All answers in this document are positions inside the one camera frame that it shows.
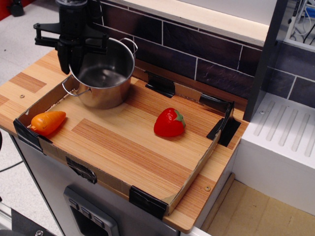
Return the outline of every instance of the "dark tile wall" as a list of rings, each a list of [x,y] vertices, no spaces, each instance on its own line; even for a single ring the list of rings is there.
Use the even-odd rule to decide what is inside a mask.
[[[282,43],[268,92],[315,108],[315,53]]]
[[[137,59],[248,98],[262,48],[110,1],[102,0],[102,8],[92,27],[133,39]],[[96,1],[91,9],[97,16]]]

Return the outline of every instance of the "orange carrot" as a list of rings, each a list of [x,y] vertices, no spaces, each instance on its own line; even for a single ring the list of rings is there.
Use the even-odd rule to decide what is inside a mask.
[[[46,136],[54,132],[65,119],[65,112],[44,112],[33,117],[31,130]]]

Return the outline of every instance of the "pot handle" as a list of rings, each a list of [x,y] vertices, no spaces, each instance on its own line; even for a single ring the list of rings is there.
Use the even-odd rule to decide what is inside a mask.
[[[88,90],[86,90],[86,91],[84,91],[84,92],[81,92],[81,93],[79,93],[79,94],[73,94],[73,93],[71,93],[71,92],[68,91],[68,90],[65,88],[65,86],[64,86],[64,84],[67,82],[67,80],[68,80],[70,77],[71,77],[71,76],[68,76],[68,77],[62,82],[62,85],[63,85],[63,89],[64,89],[67,93],[69,93],[71,96],[78,97],[78,96],[80,96],[80,95],[86,93],[87,91],[91,91],[91,88],[89,88]]]
[[[130,43],[132,43],[134,46],[135,46],[135,50],[134,50],[134,52],[133,52],[133,55],[136,53],[136,51],[138,51],[138,46],[136,45],[136,43],[135,42],[133,42],[131,39],[129,39],[129,38],[122,38],[122,39],[120,39],[119,41],[123,41],[123,40],[127,40],[127,41],[129,41]]]

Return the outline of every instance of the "red strawberry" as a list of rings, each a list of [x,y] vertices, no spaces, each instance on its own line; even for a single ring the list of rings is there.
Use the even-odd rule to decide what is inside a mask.
[[[174,108],[167,108],[157,118],[154,132],[159,136],[173,137],[182,134],[185,126],[183,116]]]

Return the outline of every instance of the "black tape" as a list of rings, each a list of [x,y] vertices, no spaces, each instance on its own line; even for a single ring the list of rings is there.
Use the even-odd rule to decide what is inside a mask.
[[[206,94],[201,95],[199,102],[201,104],[207,105],[208,107],[211,107],[212,109],[217,110],[222,113],[225,113],[226,110],[230,107],[229,102],[223,101],[216,97],[208,96]]]
[[[72,161],[69,157],[66,157],[66,160],[67,160],[68,166],[79,176],[86,178],[88,182],[92,184],[97,183],[97,177],[92,170],[85,167],[84,165],[81,165],[75,161]]]
[[[129,202],[160,220],[163,219],[168,206],[167,203],[153,197],[135,186],[130,188]]]
[[[41,148],[38,140],[38,134],[30,129],[27,129],[27,127],[25,127],[25,125],[23,125],[18,119],[14,120],[13,125],[19,139],[22,142],[43,153],[43,149]]]
[[[238,127],[241,125],[240,122],[234,119],[233,111],[234,102],[229,103],[229,107],[225,111],[225,117],[219,120],[215,127],[210,131],[207,135],[208,139],[213,140],[218,131],[221,130],[222,132],[218,143],[225,147],[228,146]]]

